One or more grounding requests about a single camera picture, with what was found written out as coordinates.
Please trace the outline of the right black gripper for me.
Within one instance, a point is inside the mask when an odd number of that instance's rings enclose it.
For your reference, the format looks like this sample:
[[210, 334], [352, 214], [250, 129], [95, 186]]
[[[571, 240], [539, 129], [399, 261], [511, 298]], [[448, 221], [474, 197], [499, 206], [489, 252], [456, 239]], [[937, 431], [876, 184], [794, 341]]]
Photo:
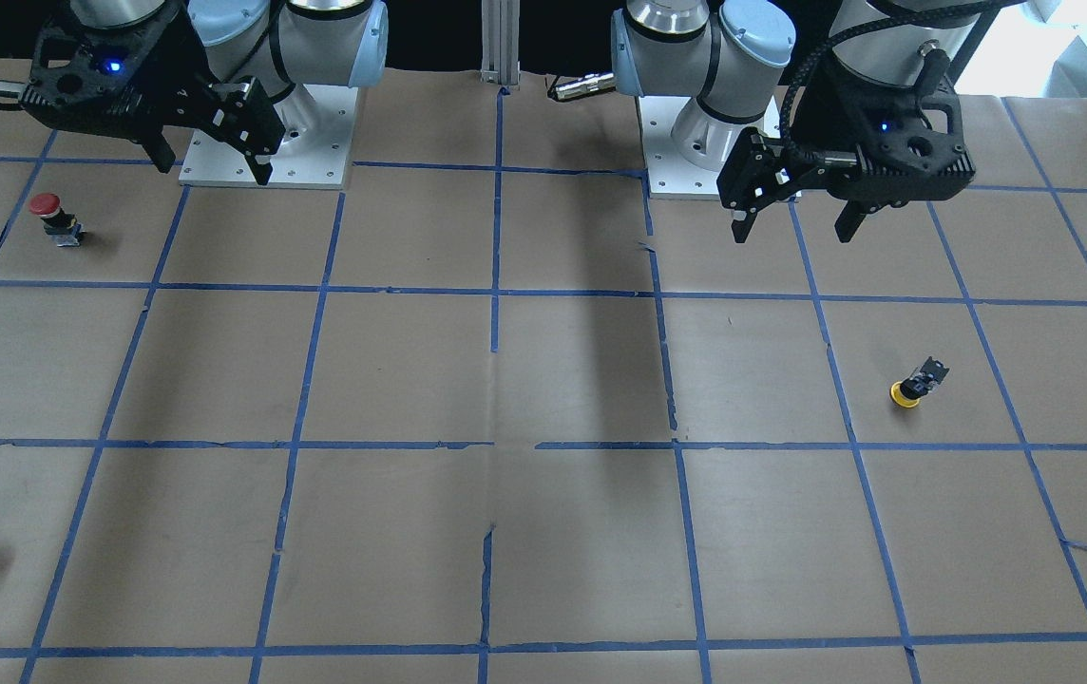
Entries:
[[259, 80], [207, 84], [204, 80], [157, 82], [152, 86], [154, 130], [145, 130], [141, 147], [158, 172], [168, 174], [176, 153], [162, 133], [166, 125], [204, 130], [215, 142], [253, 159], [257, 186], [273, 177], [273, 156], [286, 134]]

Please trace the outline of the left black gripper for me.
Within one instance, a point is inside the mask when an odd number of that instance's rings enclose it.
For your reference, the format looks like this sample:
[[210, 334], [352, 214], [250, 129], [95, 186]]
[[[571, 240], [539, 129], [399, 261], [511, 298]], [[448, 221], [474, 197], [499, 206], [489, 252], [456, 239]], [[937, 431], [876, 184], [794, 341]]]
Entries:
[[[832, 181], [850, 178], [861, 167], [859, 153], [816, 151], [813, 161], [788, 152], [780, 139], [755, 128], [744, 129], [735, 140], [717, 177], [720, 203], [732, 212], [732, 237], [744, 245], [753, 229], [753, 212], [808, 189], [829, 189]], [[852, 242], [872, 203], [845, 200], [834, 222], [836, 238]]]

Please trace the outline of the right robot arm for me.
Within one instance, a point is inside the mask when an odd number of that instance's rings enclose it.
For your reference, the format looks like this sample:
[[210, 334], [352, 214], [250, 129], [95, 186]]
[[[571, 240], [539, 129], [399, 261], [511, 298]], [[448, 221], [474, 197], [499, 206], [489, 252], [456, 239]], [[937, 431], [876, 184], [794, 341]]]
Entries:
[[21, 105], [48, 128], [138, 144], [190, 129], [182, 183], [340, 189], [357, 96], [386, 64], [383, 1], [68, 1]]

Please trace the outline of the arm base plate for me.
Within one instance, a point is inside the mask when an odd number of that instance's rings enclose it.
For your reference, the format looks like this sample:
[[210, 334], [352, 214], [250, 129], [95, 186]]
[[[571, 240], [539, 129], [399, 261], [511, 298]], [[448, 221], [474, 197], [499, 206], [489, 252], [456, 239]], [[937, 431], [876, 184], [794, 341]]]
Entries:
[[[343, 190], [352, 159], [358, 104], [364, 91], [325, 84], [300, 84], [276, 104], [286, 125], [282, 147], [270, 159], [273, 175], [265, 189]], [[184, 156], [182, 185], [221, 189], [260, 189], [242, 156], [193, 134]]]
[[639, 97], [638, 109], [649, 195], [719, 204], [720, 170], [744, 124], [713, 120], [692, 97]]

